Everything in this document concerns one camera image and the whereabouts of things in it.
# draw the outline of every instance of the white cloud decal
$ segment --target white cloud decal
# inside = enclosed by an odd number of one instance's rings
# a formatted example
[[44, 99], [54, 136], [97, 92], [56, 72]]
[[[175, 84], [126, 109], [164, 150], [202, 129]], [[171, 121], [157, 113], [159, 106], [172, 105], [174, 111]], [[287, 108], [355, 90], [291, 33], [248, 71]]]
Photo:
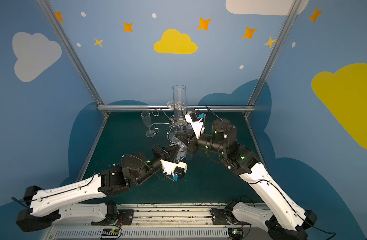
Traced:
[[[300, 14], [309, 0], [302, 0]], [[226, 0], [226, 9], [234, 14], [287, 15], [293, 0]]]
[[38, 77], [62, 54], [61, 46], [57, 42], [49, 41], [40, 33], [31, 35], [24, 32], [13, 36], [13, 51], [18, 58], [14, 71], [25, 83]]

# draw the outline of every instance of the metal vent grille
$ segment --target metal vent grille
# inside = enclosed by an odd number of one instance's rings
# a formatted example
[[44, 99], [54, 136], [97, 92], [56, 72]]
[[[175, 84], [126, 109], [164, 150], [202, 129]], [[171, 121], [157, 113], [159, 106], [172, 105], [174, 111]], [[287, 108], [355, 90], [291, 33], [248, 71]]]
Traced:
[[123, 238], [229, 237], [227, 228], [123, 229]]
[[[229, 237], [228, 228], [123, 228], [122, 238], [224, 238]], [[117, 236], [103, 236], [102, 230], [86, 228], [59, 228], [54, 239], [112, 239]]]
[[55, 239], [99, 239], [102, 230], [86, 228], [60, 228], [55, 234]]

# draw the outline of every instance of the curved wire holder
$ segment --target curved wire holder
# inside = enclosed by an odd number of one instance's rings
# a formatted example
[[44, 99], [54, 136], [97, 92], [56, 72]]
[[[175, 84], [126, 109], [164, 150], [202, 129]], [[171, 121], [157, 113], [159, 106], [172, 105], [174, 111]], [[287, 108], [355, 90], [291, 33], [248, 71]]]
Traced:
[[157, 133], [160, 132], [160, 129], [158, 127], [153, 127], [153, 129], [151, 129], [151, 127], [153, 125], [166, 125], [166, 124], [169, 124], [169, 126], [166, 128], [166, 131], [165, 133], [167, 134], [166, 138], [169, 142], [171, 143], [175, 143], [175, 142], [172, 142], [170, 139], [169, 139], [169, 134], [172, 132], [171, 130], [174, 129], [175, 127], [178, 128], [179, 130], [182, 130], [182, 127], [180, 126], [177, 126], [175, 124], [175, 118], [174, 118], [174, 115], [172, 116], [168, 116], [164, 110], [162, 110], [161, 108], [156, 108], [152, 111], [152, 114], [153, 116], [155, 117], [158, 117], [160, 115], [160, 113], [158, 112], [158, 110], [161, 110], [163, 112], [163, 114], [165, 114], [165, 116], [167, 117], [168, 119], [168, 122], [165, 122], [165, 123], [159, 123], [159, 122], [156, 122], [156, 123], [153, 123], [149, 126], [149, 130], [146, 132], [146, 136], [147, 137], [154, 137]]

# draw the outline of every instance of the yellow cloud decal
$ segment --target yellow cloud decal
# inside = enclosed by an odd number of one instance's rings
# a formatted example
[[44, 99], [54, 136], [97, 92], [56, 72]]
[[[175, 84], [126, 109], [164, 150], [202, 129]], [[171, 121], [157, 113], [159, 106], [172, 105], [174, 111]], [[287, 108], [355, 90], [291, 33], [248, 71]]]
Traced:
[[317, 74], [311, 87], [359, 145], [367, 149], [367, 64]]
[[154, 50], [158, 53], [195, 53], [197, 44], [193, 43], [190, 36], [180, 33], [176, 29], [166, 30], [161, 41], [154, 44]]

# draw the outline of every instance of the yellow star decal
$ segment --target yellow star decal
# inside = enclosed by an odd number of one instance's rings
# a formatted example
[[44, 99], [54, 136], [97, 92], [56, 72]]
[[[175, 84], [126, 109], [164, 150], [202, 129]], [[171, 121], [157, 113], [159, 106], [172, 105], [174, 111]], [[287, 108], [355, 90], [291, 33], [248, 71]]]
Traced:
[[252, 38], [253, 37], [253, 33], [255, 32], [256, 29], [250, 29], [250, 28], [246, 28], [246, 32], [245, 32], [245, 35], [242, 37], [242, 39], [244, 38]]
[[102, 47], [102, 45], [101, 45], [101, 42], [102, 42], [103, 40], [97, 40], [97, 39], [95, 39], [95, 44], [94, 45], [100, 45], [101, 47]]
[[269, 46], [270, 46], [270, 48], [272, 48], [272, 46], [273, 46], [273, 42], [275, 42], [275, 41], [277, 41], [277, 39], [274, 39], [274, 40], [273, 40], [273, 39], [272, 39], [272, 36], [270, 36], [270, 37], [269, 37], [269, 41], [268, 41], [267, 43], [265, 43], [265, 44], [264, 44], [264, 46], [265, 46], [265, 45], [269, 45]]
[[59, 21], [64, 22], [62, 17], [61, 17], [61, 12], [56, 13], [56, 16], [57, 16]]
[[204, 20], [204, 19], [200, 18], [200, 25], [198, 26], [197, 30], [205, 29], [207, 31], [208, 30], [208, 24], [209, 24], [210, 21], [211, 21], [211, 19]]
[[322, 12], [318, 11], [317, 8], [314, 10], [313, 15], [309, 18], [309, 20], [313, 20], [313, 22], [315, 23], [317, 20], [317, 17], [321, 14]]
[[126, 31], [133, 32], [133, 30], [132, 30], [133, 23], [127, 24], [127, 23], [123, 22], [123, 25], [125, 26], [125, 30], [123, 32], [126, 32]]

